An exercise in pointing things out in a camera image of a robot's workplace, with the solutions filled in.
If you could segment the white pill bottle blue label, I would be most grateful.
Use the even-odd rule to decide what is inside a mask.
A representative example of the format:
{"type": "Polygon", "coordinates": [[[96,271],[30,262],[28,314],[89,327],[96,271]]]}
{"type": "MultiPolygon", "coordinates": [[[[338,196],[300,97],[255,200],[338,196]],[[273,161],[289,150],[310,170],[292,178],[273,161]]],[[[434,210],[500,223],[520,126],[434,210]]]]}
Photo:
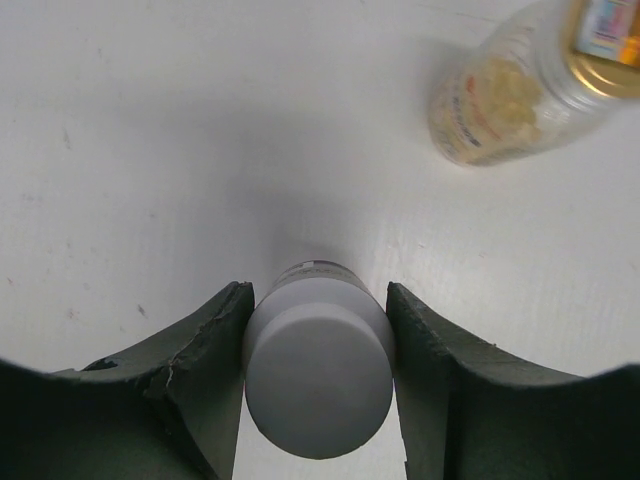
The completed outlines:
{"type": "Polygon", "coordinates": [[[286,270],[245,333],[245,398],[258,430],[307,459],[348,454],[384,423],[393,397],[395,340],[360,278],[334,262],[286,270]]]}

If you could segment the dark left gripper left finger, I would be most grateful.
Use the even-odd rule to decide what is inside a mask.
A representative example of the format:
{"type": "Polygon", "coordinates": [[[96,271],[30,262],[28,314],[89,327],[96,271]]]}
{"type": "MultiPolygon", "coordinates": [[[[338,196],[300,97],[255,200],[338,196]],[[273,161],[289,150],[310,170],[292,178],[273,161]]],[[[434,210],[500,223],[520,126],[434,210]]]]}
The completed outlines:
{"type": "Polygon", "coordinates": [[[81,370],[1,365],[5,479],[229,479],[254,309],[233,282],[194,313],[81,370]]]}

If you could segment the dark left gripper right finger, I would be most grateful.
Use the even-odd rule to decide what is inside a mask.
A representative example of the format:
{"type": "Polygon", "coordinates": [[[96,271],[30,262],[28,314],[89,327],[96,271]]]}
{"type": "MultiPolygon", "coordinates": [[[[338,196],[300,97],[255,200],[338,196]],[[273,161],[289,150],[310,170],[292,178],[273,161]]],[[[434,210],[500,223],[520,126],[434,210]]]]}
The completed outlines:
{"type": "Polygon", "coordinates": [[[514,356],[388,287],[410,479],[635,479],[639,368],[579,377],[514,356]]]}

